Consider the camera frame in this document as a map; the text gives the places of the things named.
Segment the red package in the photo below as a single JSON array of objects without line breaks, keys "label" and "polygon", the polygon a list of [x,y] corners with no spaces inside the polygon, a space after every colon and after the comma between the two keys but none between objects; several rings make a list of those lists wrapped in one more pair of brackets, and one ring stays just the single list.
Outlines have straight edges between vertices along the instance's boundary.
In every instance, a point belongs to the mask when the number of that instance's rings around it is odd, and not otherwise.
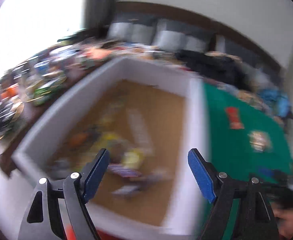
[{"label": "red package", "polygon": [[230,121],[230,128],[231,129],[244,129],[244,125],[240,120],[239,117],[239,109],[236,107],[227,107],[225,109],[228,117],[229,117],[229,121]]}]

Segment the metal screw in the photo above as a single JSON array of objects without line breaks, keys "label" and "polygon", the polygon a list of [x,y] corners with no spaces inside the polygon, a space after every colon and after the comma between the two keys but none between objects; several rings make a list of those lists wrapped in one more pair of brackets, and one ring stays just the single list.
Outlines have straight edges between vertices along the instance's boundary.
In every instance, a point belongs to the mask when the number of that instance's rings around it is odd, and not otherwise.
[{"label": "metal screw", "polygon": [[47,181],[46,178],[41,178],[41,179],[39,179],[39,183],[40,183],[40,184],[44,184],[44,183],[46,183],[46,181]]},{"label": "metal screw", "polygon": [[259,183],[259,179],[256,178],[256,177],[253,177],[253,178],[251,179],[251,181],[252,181],[254,184]]},{"label": "metal screw", "polygon": [[221,179],[225,179],[227,177],[227,174],[225,172],[219,172],[219,177]]},{"label": "metal screw", "polygon": [[76,178],[78,178],[79,176],[80,176],[80,174],[79,174],[78,172],[73,172],[73,173],[70,175],[71,179],[76,179]]}]

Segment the blue cloth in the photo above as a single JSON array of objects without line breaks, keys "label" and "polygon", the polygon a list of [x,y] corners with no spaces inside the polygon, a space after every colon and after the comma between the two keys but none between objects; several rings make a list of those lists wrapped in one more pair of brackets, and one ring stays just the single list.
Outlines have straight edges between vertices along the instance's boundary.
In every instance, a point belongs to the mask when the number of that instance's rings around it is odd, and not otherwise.
[{"label": "blue cloth", "polygon": [[269,178],[272,178],[273,175],[274,175],[274,171],[272,171],[271,169],[268,169],[268,168],[259,168],[258,169],[259,173],[263,174],[264,176],[267,176]]},{"label": "blue cloth", "polygon": [[273,114],[279,117],[286,117],[290,111],[291,103],[288,100],[288,95],[280,90],[264,89],[258,95],[270,108],[273,109]]}]

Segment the white wall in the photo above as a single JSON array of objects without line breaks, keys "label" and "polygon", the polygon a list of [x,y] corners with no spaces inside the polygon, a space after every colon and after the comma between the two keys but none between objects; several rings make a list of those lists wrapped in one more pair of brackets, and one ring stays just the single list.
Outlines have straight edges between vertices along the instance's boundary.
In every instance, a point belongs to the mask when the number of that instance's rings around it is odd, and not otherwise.
[{"label": "white wall", "polygon": [[291,0],[119,0],[171,5],[220,21],[249,37],[283,67],[293,52]]}]

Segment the green tablecloth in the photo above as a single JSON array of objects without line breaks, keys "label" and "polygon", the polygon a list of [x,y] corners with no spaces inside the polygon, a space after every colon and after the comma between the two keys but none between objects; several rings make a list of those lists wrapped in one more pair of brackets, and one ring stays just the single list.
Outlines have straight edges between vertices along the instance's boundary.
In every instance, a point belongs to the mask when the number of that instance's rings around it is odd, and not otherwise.
[{"label": "green tablecloth", "polygon": [[[290,173],[292,162],[288,143],[282,128],[270,117],[238,100],[227,92],[204,84],[209,115],[210,162],[218,171],[226,172],[234,179],[249,180],[249,173],[258,173],[260,167],[279,169]],[[225,108],[234,106],[239,109],[239,115],[244,129],[231,130]],[[267,153],[254,152],[250,145],[248,134],[253,130],[264,131],[269,134],[272,150]],[[274,182],[259,174],[261,178]],[[239,201],[233,202],[229,224],[223,239],[230,239],[233,224],[236,219],[236,209]],[[207,205],[204,217],[210,211]]]}]

